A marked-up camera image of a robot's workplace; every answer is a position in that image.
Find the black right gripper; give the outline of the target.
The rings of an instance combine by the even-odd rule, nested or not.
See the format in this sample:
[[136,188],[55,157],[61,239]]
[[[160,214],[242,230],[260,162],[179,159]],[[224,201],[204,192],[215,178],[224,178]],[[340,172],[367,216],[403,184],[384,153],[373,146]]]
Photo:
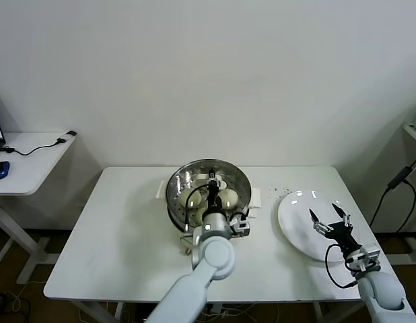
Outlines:
[[313,210],[309,209],[313,228],[318,233],[326,233],[328,239],[336,241],[339,245],[343,256],[349,256],[352,252],[359,250],[361,244],[358,244],[351,234],[353,228],[350,226],[350,215],[346,214],[338,205],[333,203],[332,206],[343,221],[326,225],[319,220]]

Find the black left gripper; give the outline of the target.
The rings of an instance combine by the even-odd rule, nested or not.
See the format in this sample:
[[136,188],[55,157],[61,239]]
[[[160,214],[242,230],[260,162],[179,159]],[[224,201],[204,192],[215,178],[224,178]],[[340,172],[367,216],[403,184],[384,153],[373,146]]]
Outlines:
[[211,168],[208,175],[207,211],[209,213],[223,213],[222,200],[219,197],[219,180],[216,177],[215,170]]

